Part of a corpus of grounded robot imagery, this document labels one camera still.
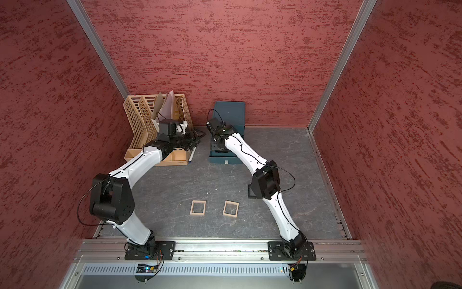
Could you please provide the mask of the teal bottom drawer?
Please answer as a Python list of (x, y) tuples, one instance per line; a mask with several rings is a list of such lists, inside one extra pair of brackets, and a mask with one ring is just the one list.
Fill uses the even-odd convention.
[(210, 150), (209, 162), (215, 164), (242, 164), (243, 162), (230, 150), (228, 152), (213, 152)]

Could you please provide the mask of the black brooch box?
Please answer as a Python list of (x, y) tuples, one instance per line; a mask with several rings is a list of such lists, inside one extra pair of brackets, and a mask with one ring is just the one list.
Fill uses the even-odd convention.
[(256, 198), (250, 184), (248, 185), (248, 198), (249, 199), (255, 199)]

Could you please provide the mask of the black brooch box diamond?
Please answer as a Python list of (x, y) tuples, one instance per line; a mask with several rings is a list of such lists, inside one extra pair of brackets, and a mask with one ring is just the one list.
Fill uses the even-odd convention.
[(225, 153), (225, 152), (228, 152), (228, 149), (226, 148), (226, 145), (224, 142), (211, 140), (211, 151)]

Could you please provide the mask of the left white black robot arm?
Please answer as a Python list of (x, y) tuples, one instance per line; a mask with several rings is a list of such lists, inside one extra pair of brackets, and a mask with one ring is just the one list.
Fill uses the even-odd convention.
[(175, 150), (192, 150), (200, 143), (195, 130), (187, 128), (178, 135), (159, 134), (142, 151), (122, 167), (98, 174), (90, 190), (89, 212), (104, 224), (115, 227), (126, 237), (127, 260), (151, 260), (161, 256), (152, 230), (135, 213), (133, 186), (152, 167)]

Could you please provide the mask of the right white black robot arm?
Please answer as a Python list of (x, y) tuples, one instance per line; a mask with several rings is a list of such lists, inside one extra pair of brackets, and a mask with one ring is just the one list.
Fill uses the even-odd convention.
[(233, 126), (217, 119), (208, 121), (206, 126), (217, 146), (233, 152), (252, 174), (252, 197), (266, 203), (278, 226), (285, 255), (294, 259), (303, 252), (308, 241), (285, 205), (280, 188), (280, 167), (261, 157)]

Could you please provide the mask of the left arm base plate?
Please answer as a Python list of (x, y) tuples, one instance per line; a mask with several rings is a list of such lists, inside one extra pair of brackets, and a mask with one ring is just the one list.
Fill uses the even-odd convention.
[(126, 242), (125, 260), (129, 261), (162, 261), (172, 260), (176, 242), (174, 241), (150, 241), (145, 245)]

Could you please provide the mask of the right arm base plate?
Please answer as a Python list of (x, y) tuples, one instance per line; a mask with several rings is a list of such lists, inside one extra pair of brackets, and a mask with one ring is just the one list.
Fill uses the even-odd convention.
[(270, 261), (316, 261), (316, 252), (312, 242), (305, 242), (302, 249), (290, 255), (286, 252), (283, 242), (268, 242)]

